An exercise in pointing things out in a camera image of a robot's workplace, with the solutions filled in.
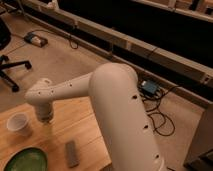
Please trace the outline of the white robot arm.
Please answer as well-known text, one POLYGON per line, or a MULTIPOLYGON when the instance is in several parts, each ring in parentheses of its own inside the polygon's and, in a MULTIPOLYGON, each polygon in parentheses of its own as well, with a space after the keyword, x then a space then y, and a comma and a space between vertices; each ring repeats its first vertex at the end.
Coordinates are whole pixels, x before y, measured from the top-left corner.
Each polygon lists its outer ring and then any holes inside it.
POLYGON ((114 171, 166 171, 137 89, 135 70, 106 63, 93 72, 54 85, 38 80, 25 95, 37 119, 53 118, 53 102, 87 96, 98 122, 114 171))

